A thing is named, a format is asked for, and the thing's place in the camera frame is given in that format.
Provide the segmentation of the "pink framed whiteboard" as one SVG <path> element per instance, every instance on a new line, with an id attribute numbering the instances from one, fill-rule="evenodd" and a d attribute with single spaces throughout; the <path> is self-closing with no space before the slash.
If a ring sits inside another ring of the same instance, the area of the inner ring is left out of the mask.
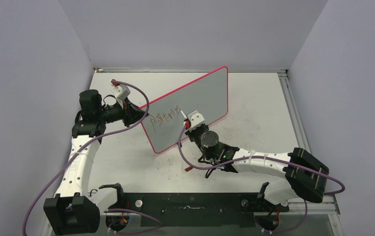
<path id="1" fill-rule="evenodd" d="M 142 127 L 159 154 L 178 141 L 184 121 L 180 110 L 186 116 L 197 110 L 211 124 L 226 116 L 228 106 L 228 67 L 222 66 L 141 106 L 149 113 Z"/>

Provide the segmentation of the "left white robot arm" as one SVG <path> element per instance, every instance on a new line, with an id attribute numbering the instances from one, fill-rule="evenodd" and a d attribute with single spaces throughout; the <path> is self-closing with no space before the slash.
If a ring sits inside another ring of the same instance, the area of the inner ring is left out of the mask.
<path id="1" fill-rule="evenodd" d="M 122 121 L 130 127 L 141 121 L 144 111 L 133 105 L 125 85 L 112 89 L 112 105 L 102 104 L 102 97 L 95 89 L 79 95 L 81 110 L 72 128 L 72 147 L 68 166 L 62 172 L 62 181 L 52 198 L 44 202 L 44 212 L 57 236 L 95 233 L 100 216 L 108 208 L 114 212 L 125 207 L 125 197 L 120 184 L 99 187 L 94 196 L 88 195 L 89 178 L 106 130 L 106 124 Z"/>

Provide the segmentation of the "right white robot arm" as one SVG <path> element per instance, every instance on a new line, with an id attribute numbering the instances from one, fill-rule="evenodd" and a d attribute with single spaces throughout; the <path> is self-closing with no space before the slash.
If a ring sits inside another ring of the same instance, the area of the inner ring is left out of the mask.
<path id="1" fill-rule="evenodd" d="M 262 210 L 290 199 L 301 198 L 311 203 L 321 203 L 329 168 L 307 150 L 296 147 L 292 152 L 263 153 L 234 147 L 219 141 L 216 132 L 201 125 L 183 133 L 196 144 L 202 162 L 210 173 L 220 169 L 230 173 L 258 173 L 279 178 L 278 182 L 264 181 L 257 197 Z"/>

